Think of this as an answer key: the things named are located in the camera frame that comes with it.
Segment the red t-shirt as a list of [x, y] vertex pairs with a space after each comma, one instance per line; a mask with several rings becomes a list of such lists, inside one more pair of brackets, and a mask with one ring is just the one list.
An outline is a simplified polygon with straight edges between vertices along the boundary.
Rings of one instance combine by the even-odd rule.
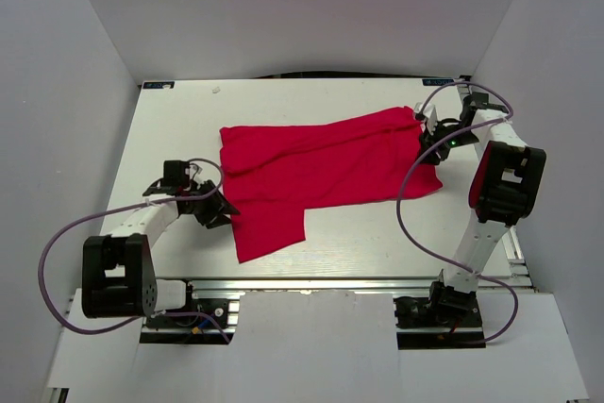
[[220, 130], [224, 194], [239, 262], [305, 241], [306, 210], [421, 198], [443, 186], [415, 166], [422, 128], [409, 107], [315, 126]]

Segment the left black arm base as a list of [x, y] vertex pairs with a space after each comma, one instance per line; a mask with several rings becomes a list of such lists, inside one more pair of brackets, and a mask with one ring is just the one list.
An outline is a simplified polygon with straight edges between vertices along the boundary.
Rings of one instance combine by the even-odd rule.
[[238, 323], [240, 297], [238, 293], [205, 288], [201, 280], [190, 280], [184, 306], [146, 318], [140, 343], [227, 345]]

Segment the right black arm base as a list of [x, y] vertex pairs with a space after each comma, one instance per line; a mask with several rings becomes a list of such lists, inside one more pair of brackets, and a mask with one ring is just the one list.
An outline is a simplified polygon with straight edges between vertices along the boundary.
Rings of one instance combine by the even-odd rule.
[[394, 318], [399, 351], [486, 347], [477, 302], [464, 315], [436, 315], [427, 297], [400, 296], [394, 300]]

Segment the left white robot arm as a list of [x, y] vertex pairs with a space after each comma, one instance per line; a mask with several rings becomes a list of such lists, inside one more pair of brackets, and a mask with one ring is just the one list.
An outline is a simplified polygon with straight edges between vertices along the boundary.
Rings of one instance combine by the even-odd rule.
[[162, 177], [143, 193], [143, 204], [104, 236], [83, 245], [81, 302], [89, 318], [167, 315], [178, 326], [193, 324], [199, 303], [187, 295], [183, 280], [156, 278], [152, 247], [182, 216], [192, 216], [212, 229], [231, 223], [240, 212], [203, 180], [200, 160], [167, 160]]

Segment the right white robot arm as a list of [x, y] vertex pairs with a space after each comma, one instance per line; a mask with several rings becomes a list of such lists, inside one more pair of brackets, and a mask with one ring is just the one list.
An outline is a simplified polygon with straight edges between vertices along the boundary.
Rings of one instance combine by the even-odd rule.
[[462, 99], [457, 119], [437, 118], [436, 109], [419, 103], [413, 110], [422, 123], [418, 157], [424, 164], [445, 161], [455, 148], [473, 145], [480, 152], [470, 185], [468, 226], [453, 256], [430, 286], [428, 319], [445, 327], [472, 311], [478, 276], [501, 238], [535, 205], [545, 169], [546, 152], [528, 146], [515, 133], [511, 109], [492, 103], [484, 92]]

